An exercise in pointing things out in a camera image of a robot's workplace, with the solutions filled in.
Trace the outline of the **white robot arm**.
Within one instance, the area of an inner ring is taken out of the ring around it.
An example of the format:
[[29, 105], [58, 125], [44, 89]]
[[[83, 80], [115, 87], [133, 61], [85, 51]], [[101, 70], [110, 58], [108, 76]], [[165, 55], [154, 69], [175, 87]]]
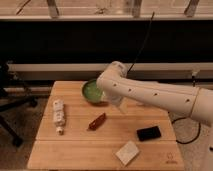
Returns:
[[213, 90], [127, 79], [127, 67], [110, 63], [97, 78], [105, 99], [119, 106], [124, 97], [181, 114], [210, 127], [200, 171], [213, 171]]

